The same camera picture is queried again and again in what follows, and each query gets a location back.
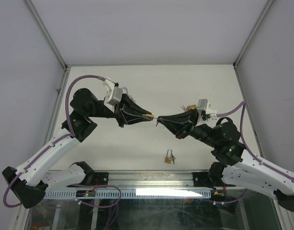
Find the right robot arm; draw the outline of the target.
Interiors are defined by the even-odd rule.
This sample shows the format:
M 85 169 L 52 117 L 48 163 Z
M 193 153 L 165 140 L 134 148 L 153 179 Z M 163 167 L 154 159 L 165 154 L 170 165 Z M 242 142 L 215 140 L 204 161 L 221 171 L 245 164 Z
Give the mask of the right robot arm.
M 216 158 L 208 171 L 212 185 L 223 183 L 258 192 L 294 213 L 294 172 L 253 153 L 232 119 L 223 122 L 220 118 L 214 127 L 199 125 L 198 119 L 198 110 L 191 109 L 160 116 L 157 122 L 177 139 L 192 137 L 212 148 Z

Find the small brass padlock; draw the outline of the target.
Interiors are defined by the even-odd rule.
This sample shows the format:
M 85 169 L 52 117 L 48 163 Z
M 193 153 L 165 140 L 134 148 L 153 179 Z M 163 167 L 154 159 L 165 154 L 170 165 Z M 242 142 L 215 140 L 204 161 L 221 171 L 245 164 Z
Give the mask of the small brass padlock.
M 146 114 L 146 116 L 147 116 L 148 118 L 150 118 L 151 120 L 154 119 L 154 115 L 152 115 L 152 114 Z

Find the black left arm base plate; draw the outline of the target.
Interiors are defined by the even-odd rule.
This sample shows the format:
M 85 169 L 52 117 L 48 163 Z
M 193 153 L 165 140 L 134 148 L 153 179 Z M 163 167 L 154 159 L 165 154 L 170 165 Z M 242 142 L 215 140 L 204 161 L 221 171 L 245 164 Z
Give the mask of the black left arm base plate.
M 96 185 L 108 185 L 108 177 L 108 172 L 91 172 L 78 184 L 91 185 L 92 187 L 95 187 Z

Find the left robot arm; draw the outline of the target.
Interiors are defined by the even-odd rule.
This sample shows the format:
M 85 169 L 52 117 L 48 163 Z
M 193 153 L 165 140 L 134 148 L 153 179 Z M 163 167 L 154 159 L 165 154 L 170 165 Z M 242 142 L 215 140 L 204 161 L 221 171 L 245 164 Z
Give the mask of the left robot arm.
M 87 88 L 75 92 L 70 106 L 70 119 L 65 120 L 55 136 L 34 156 L 23 164 L 6 167 L 2 175 L 20 205 L 29 209 L 40 203 L 52 191 L 76 184 L 96 185 L 94 170 L 84 161 L 75 162 L 69 168 L 50 172 L 51 167 L 66 153 L 81 144 L 96 129 L 91 119 L 114 118 L 120 127 L 152 120 L 152 113 L 138 106 L 127 94 L 110 110 L 103 100 Z

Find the medium brass padlock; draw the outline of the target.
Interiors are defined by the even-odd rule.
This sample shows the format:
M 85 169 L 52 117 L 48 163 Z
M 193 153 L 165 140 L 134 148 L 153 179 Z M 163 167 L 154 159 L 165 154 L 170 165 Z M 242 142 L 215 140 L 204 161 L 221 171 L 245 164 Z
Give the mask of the medium brass padlock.
M 129 91 L 128 91 L 128 89 L 126 87 L 122 87 L 121 90 L 122 90 L 123 94 L 128 94 L 129 93 Z

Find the large brass padlock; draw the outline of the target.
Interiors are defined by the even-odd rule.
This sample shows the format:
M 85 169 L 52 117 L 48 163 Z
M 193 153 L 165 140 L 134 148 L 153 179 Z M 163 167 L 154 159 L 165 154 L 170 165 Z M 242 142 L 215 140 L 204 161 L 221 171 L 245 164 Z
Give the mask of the large brass padlock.
M 197 106 L 194 104 L 194 105 L 190 105 L 187 107 L 188 110 L 194 110 L 194 109 L 197 109 Z

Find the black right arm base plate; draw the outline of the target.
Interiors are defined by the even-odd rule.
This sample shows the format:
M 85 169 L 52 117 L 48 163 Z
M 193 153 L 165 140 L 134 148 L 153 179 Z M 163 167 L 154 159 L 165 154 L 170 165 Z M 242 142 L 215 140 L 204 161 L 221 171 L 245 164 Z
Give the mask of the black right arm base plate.
M 208 172 L 193 172 L 192 177 L 194 187 L 224 187 L 224 183 L 222 181 L 212 181 L 208 177 Z

